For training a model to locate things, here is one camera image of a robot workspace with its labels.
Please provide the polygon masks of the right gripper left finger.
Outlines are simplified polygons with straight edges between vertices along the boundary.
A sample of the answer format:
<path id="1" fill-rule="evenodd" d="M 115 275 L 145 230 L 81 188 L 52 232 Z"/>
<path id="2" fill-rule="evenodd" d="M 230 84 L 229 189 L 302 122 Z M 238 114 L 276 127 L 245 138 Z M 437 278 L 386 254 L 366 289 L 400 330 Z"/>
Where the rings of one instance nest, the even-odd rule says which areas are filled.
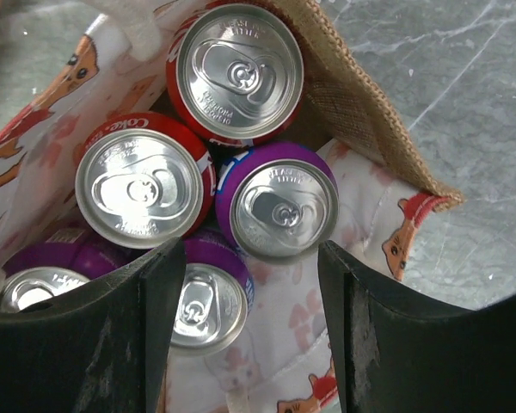
<path id="1" fill-rule="evenodd" d="M 186 267 L 173 239 L 17 313 L 0 313 L 0 412 L 153 412 Z"/>

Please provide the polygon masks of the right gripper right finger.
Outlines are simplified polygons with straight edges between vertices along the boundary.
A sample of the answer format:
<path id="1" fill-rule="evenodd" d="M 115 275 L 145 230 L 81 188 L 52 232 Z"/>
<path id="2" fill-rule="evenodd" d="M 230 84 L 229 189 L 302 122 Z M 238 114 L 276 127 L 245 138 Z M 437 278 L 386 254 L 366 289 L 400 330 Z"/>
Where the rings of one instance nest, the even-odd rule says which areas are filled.
<path id="1" fill-rule="evenodd" d="M 318 278 L 345 412 L 516 412 L 516 294 L 450 305 L 322 243 Z"/>

